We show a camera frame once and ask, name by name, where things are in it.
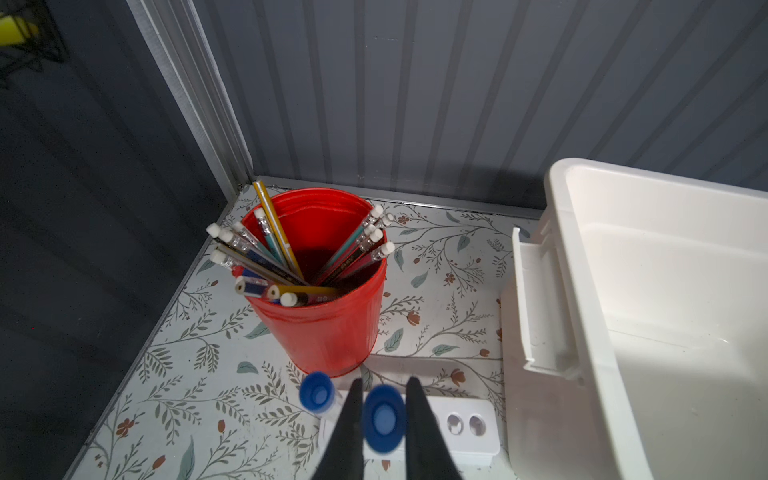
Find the clear test tube blue cap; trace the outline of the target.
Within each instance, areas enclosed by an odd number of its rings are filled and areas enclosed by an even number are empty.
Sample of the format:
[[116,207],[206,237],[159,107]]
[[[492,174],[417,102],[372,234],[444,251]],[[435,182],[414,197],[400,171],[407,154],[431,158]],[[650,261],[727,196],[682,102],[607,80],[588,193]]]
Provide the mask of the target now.
[[325,373],[312,372],[300,385],[299,400],[305,410],[316,415],[326,414],[336,404],[336,387]]

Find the beige plastic storage bin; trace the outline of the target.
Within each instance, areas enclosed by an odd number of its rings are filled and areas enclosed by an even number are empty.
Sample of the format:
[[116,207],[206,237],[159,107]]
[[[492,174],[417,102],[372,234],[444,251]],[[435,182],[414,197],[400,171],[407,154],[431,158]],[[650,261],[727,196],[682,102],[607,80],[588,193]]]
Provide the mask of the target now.
[[767,475],[767,196],[580,158],[511,235],[508,456],[522,479]]

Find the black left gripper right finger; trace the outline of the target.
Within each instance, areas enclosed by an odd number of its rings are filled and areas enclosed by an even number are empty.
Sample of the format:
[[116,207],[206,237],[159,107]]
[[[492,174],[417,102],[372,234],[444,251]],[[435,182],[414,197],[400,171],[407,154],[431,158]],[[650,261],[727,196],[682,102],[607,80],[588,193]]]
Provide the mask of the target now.
[[406,384],[405,406],[406,478],[461,479],[417,377],[411,377]]

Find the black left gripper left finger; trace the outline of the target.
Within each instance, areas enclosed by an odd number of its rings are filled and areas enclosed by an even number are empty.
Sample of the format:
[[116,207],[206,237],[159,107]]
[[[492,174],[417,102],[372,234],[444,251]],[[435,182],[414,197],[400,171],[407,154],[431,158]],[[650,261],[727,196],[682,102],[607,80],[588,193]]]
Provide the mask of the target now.
[[363,383],[355,379],[345,398],[314,480],[363,479]]

